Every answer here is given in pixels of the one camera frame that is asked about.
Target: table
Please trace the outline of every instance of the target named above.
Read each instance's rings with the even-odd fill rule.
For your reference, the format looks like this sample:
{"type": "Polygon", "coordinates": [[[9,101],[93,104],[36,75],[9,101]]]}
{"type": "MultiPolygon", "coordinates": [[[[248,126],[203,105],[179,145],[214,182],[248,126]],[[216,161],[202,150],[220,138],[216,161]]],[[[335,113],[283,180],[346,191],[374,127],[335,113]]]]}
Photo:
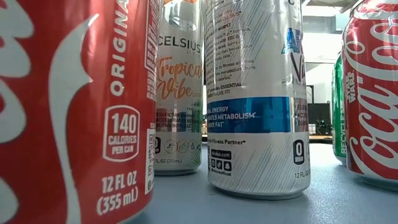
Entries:
{"type": "Polygon", "coordinates": [[[335,159],[331,145],[311,144],[312,181],[292,200],[232,197],[207,181],[207,151],[193,175],[156,177],[154,198],[136,224],[398,223],[398,194],[363,184],[335,159]]]}

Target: green can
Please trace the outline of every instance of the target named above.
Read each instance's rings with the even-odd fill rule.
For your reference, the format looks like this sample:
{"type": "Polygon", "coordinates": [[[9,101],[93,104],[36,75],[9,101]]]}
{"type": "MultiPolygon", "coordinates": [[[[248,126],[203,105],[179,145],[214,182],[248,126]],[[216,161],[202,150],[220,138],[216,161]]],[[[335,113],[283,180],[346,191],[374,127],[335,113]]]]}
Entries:
{"type": "Polygon", "coordinates": [[[333,152],[336,158],[341,161],[343,165],[346,165],[346,125],[341,54],[338,55],[333,68],[331,80],[331,113],[333,123],[331,131],[333,135],[333,152]]]}

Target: red coca-cola can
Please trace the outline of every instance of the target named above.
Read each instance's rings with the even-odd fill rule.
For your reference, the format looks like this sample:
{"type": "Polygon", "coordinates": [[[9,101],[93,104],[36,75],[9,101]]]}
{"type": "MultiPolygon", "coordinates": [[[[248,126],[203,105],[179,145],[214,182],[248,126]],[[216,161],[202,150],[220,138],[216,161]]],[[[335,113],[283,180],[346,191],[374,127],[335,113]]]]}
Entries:
{"type": "Polygon", "coordinates": [[[347,167],[398,186],[398,2],[365,0],[343,32],[347,167]]]}
{"type": "Polygon", "coordinates": [[[117,223],[150,202],[158,15],[0,0],[0,223],[117,223]]]}

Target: can rim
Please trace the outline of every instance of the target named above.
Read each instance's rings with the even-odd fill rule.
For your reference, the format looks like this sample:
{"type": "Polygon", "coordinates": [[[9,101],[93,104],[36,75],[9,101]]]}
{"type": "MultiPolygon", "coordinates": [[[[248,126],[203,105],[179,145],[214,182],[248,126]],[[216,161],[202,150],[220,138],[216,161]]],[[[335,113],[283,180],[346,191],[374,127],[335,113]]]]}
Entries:
{"type": "Polygon", "coordinates": [[[350,17],[353,16],[354,10],[355,10],[360,4],[362,4],[364,1],[365,1],[365,0],[359,0],[359,1],[357,1],[357,2],[353,5],[353,7],[351,8],[351,10],[349,11],[349,16],[350,16],[350,17]]]}

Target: coke script lettering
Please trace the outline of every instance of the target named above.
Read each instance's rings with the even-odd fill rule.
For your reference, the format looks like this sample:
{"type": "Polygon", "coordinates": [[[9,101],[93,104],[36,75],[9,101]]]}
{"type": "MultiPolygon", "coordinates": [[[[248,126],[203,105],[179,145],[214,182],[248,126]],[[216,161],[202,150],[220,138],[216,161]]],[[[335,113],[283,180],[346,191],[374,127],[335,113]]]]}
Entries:
{"type": "Polygon", "coordinates": [[[159,59],[159,71],[157,74],[157,90],[163,100],[172,95],[176,100],[185,96],[201,96],[200,90],[195,91],[186,87],[187,78],[202,79],[201,65],[194,65],[188,62],[170,65],[173,57],[159,59]]]}
{"type": "MultiPolygon", "coordinates": [[[[373,169],[373,167],[367,164],[363,156],[358,155],[359,151],[354,150],[354,145],[360,143],[361,148],[369,157],[385,167],[398,170],[398,153],[395,151],[397,145],[394,143],[398,142],[398,124],[395,120],[398,119],[398,96],[393,92],[394,89],[392,88],[396,85],[392,82],[396,83],[398,81],[396,75],[398,72],[396,70],[398,61],[394,58],[394,52],[398,50],[398,35],[396,35],[398,33],[398,24],[393,20],[382,20],[379,13],[381,11],[386,15],[397,15],[397,12],[386,12],[378,8],[373,9],[371,12],[363,12],[362,8],[354,11],[354,18],[351,18],[351,22],[348,24],[348,27],[354,27],[354,23],[358,19],[362,20],[363,23],[367,22],[367,20],[373,20],[370,21],[372,24],[368,32],[377,42],[370,42],[366,39],[362,39],[363,42],[361,42],[360,38],[348,41],[347,36],[350,33],[344,32],[343,35],[345,60],[354,69],[352,71],[351,69],[346,70],[345,75],[351,72],[356,73],[355,81],[358,87],[357,99],[360,105],[359,108],[363,107],[363,109],[359,109],[358,114],[358,121],[361,125],[359,129],[364,129],[369,133],[366,136],[363,135],[366,132],[358,131],[358,133],[362,134],[362,136],[359,136],[358,141],[355,136],[353,137],[354,134],[352,132],[354,131],[354,127],[351,127],[352,131],[348,139],[349,147],[353,159],[361,171],[364,174],[373,176],[385,175],[380,173],[378,169],[373,169]],[[372,63],[361,63],[360,59],[358,59],[361,54],[367,54],[370,57],[369,61],[375,61],[374,65],[372,66],[372,63]],[[373,83],[369,78],[380,81],[373,83]],[[375,125],[375,123],[372,125],[374,119],[383,122],[380,125],[375,125]]],[[[352,113],[350,111],[352,105],[346,106],[347,112],[352,113]]]]}

